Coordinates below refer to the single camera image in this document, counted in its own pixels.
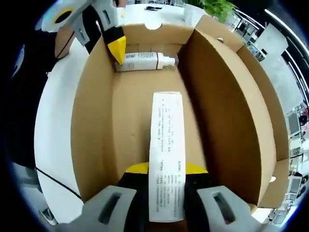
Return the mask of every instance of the black cable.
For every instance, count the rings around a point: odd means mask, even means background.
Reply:
[[[68,41],[66,42],[66,44],[65,44],[65,45],[63,46],[63,48],[61,49],[60,53],[57,55],[56,59],[59,58],[60,54],[61,54],[61,53],[63,52],[63,50],[66,48],[66,46],[68,45],[68,43],[69,43],[70,40],[72,39],[73,35],[74,35],[74,31],[73,31],[72,35],[70,36],[70,38],[68,39]]]
[[[89,38],[89,41],[85,44],[85,48],[90,54],[99,38],[102,36],[96,24],[96,21],[100,22],[100,18],[96,10],[91,5],[84,9],[82,17],[84,28]]]
[[[66,186],[65,184],[62,184],[60,181],[56,180],[55,178],[51,177],[49,174],[43,172],[41,169],[35,167],[35,169],[37,171],[39,171],[40,173],[42,173],[43,175],[47,176],[48,178],[50,178],[51,180],[55,181],[57,184],[61,185],[62,187],[64,187],[65,189],[67,189],[68,191],[70,191],[71,193],[73,193],[76,197],[78,197],[79,199],[82,199],[80,195],[78,195],[74,190],[70,189],[68,186]]]

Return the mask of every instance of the green leaves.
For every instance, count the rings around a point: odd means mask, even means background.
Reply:
[[[227,0],[188,0],[188,3],[204,9],[208,14],[224,23],[228,14],[234,14],[237,7]]]

